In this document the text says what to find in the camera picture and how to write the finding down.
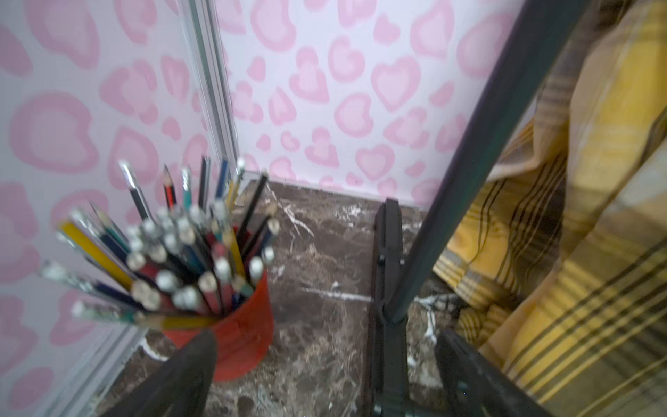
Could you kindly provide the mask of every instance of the pink heart wallpaper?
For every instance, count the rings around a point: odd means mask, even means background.
[[[101,278],[57,241],[57,225],[89,202],[122,228],[138,222],[117,159],[157,208],[163,165],[197,171],[212,149],[184,24],[175,0],[0,5],[0,416],[42,413],[111,331],[71,316],[78,291],[36,276],[52,258]],[[245,88],[238,107],[255,119],[263,111]]]
[[[241,154],[428,207],[522,4],[217,0]]]

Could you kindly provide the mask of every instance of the brown marble floor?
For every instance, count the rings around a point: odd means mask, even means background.
[[[254,190],[239,198],[235,214]],[[365,366],[373,223],[378,202],[272,183],[262,205],[279,204],[281,233],[269,290],[275,317],[273,344],[262,363],[242,378],[213,384],[206,416],[358,416]],[[402,208],[406,251],[423,212]],[[430,322],[450,326],[433,294],[449,293],[429,280],[413,303],[408,321],[408,366],[412,398],[425,406],[444,404]],[[345,299],[332,293],[351,294]],[[169,356],[173,344],[159,332],[149,346]],[[103,412],[160,367],[138,349],[97,411]]]

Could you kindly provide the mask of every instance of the colored pencil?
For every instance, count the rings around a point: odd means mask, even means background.
[[[118,261],[114,261],[109,252],[100,248],[70,220],[60,225],[60,230],[70,237],[82,250],[93,258],[123,288],[129,290],[134,279],[131,272]]]
[[[134,171],[132,170],[132,167],[130,166],[129,162],[125,160],[118,161],[118,166],[120,167],[121,172],[123,173],[123,177],[125,177],[127,188],[129,189],[134,204],[137,206],[137,210],[139,211],[139,216],[141,217],[142,220],[152,218],[153,216],[151,216],[151,210],[149,209],[148,203],[146,202],[146,197],[143,196],[141,187],[137,182],[137,177],[134,174]]]
[[[227,160],[222,159],[220,164],[220,175],[217,178],[217,187],[215,188],[215,198],[222,198],[225,192],[225,180],[227,179]]]
[[[99,222],[101,223],[102,227],[104,227],[104,230],[107,232],[107,234],[109,234],[109,236],[111,236],[116,241],[116,243],[118,243],[126,252],[129,252],[127,236],[123,234],[116,223],[111,220],[108,214],[103,212],[93,203],[90,203],[90,206],[93,208],[97,219],[99,219]]]
[[[245,174],[245,160],[239,158],[236,163],[236,177],[234,178],[233,183],[229,187],[229,195],[227,196],[227,209],[232,211],[236,205],[236,197],[239,193],[239,187],[241,186],[241,181],[243,181],[243,175]]]
[[[206,209],[208,202],[208,188],[211,179],[211,158],[201,157],[201,172],[199,173],[199,207]]]
[[[192,172],[189,167],[181,169],[181,175],[183,176],[183,207],[186,210],[190,210],[192,205],[192,189],[190,188],[190,177]]]
[[[257,183],[257,187],[255,188],[255,193],[253,194],[252,199],[250,200],[248,209],[245,211],[245,215],[243,216],[243,221],[239,225],[239,231],[236,233],[236,242],[239,244],[239,247],[241,248],[247,241],[246,234],[247,234],[248,223],[250,223],[250,218],[255,212],[255,207],[257,207],[257,203],[259,202],[259,198],[261,197],[261,192],[264,190],[264,187],[266,186],[266,182],[268,179],[269,179],[268,172],[266,172],[266,170],[262,171],[261,177],[259,177],[259,181]]]
[[[170,209],[176,205],[176,188],[173,186],[173,180],[169,173],[169,168],[165,165],[163,174],[163,184],[165,188],[165,199],[167,199],[167,207]]]

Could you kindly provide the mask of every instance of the dark object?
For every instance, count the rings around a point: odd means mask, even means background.
[[[550,416],[452,330],[438,338],[436,358],[440,378],[449,382],[449,415]]]
[[[201,416],[216,357],[215,338],[201,332],[102,417]]]
[[[250,200],[250,204],[248,205],[248,209],[245,211],[245,215],[243,217],[243,221],[241,222],[241,225],[239,226],[239,231],[236,233],[236,241],[239,244],[239,248],[243,248],[243,245],[245,244],[245,241],[247,240],[246,235],[247,235],[247,228],[248,228],[248,223],[250,223],[250,218],[252,217],[253,213],[255,212],[255,207],[257,207],[257,202],[259,201],[259,198],[261,197],[261,192],[264,190],[264,187],[266,186],[266,181],[269,179],[269,174],[266,171],[262,171],[261,177],[259,177],[259,181],[257,182],[257,188],[255,189],[255,193],[252,195],[252,200]]]
[[[141,191],[137,188],[131,188],[129,190],[129,194],[132,196],[132,200],[134,201],[134,205],[137,206],[137,211],[139,212],[139,217],[141,217],[141,220],[146,220],[151,218],[151,214],[148,211],[148,204],[146,203],[146,200],[143,198],[143,194],[141,194]]]
[[[208,184],[211,179],[211,158],[201,157],[201,173],[199,174],[199,207],[206,210],[208,200]]]
[[[463,394],[450,397],[456,404],[445,412],[417,406],[408,391],[407,312],[587,4],[589,0],[526,1],[403,267],[398,202],[388,199],[380,206],[364,415],[548,415],[518,388],[508,388],[512,383],[483,357],[470,355],[472,347],[447,334],[436,352],[442,383],[447,392]],[[489,392],[471,391],[465,397],[463,384]]]

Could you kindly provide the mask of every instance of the red pencil holder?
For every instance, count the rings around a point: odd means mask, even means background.
[[[168,330],[163,333],[182,348],[200,330]],[[253,295],[235,312],[211,326],[217,340],[217,362],[213,381],[230,381],[256,367],[273,340],[273,312],[266,271]]]

